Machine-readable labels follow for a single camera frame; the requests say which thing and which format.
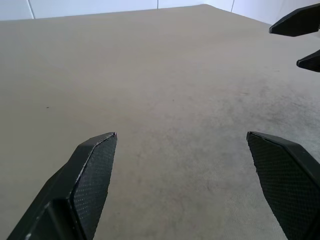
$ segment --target black plastic part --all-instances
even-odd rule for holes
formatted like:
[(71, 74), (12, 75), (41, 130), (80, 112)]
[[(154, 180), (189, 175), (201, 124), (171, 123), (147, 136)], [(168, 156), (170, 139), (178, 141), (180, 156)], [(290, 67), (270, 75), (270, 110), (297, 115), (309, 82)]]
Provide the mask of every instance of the black plastic part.
[(320, 73), (320, 50), (310, 54), (296, 62), (299, 68)]
[(281, 18), (269, 29), (269, 33), (296, 37), (318, 32), (320, 3), (298, 8)]
[(288, 240), (320, 237), (320, 164), (299, 144), (248, 132), (261, 188)]
[(108, 194), (117, 135), (80, 144), (42, 187), (8, 240), (92, 240)]

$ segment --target white tile wall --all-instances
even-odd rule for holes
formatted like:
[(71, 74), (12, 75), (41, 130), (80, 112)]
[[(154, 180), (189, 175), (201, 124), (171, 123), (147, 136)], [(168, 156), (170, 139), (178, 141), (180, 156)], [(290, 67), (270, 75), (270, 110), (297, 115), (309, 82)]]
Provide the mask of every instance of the white tile wall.
[(217, 9), (222, 9), (231, 12), (234, 0), (204, 0), (204, 3), (214, 6)]
[(0, 0), (0, 21), (32, 18), (28, 0)]
[(157, 0), (30, 0), (30, 3), (36, 19), (157, 8)]
[(283, 0), (282, 6), (280, 8), (276, 20), (278, 21), (279, 19), (296, 9), (319, 3), (320, 0)]
[(232, 12), (264, 23), (274, 24), (277, 21), (282, 3), (283, 0), (234, 0)]
[(175, 8), (203, 4), (204, 0), (159, 0), (159, 8)]

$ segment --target gray table surface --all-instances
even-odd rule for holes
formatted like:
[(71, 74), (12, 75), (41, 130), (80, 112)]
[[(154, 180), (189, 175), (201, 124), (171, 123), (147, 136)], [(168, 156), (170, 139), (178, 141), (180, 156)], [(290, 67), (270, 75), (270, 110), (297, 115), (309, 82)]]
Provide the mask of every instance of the gray table surface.
[(313, 36), (208, 5), (0, 22), (0, 238), (86, 139), (118, 133), (95, 240), (286, 239), (247, 131), (320, 159)]

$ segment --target white wall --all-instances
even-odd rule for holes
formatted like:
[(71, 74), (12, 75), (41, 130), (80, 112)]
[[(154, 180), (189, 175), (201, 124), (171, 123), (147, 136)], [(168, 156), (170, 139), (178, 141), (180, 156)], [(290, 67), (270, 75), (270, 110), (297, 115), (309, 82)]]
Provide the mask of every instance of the white wall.
[(282, 0), (235, 0), (232, 12), (264, 23), (274, 24)]
[(157, 8), (157, 0), (30, 0), (30, 4), (36, 19)]
[(217, 9), (231, 12), (234, 0), (204, 0), (203, 3), (214, 6)]
[(38, 19), (209, 4), (225, 11), (274, 24), (293, 10), (320, 3), (320, 0), (29, 0), (29, 2), (28, 0), (0, 0), (0, 20)]
[(28, 0), (0, 0), (0, 21), (32, 18)]
[(203, 0), (159, 0), (159, 8), (175, 8), (203, 4)]
[(276, 20), (280, 20), (285, 15), (291, 13), (292, 11), (310, 6), (313, 4), (319, 4), (320, 0), (283, 0), (282, 6), (280, 8), (279, 14)]

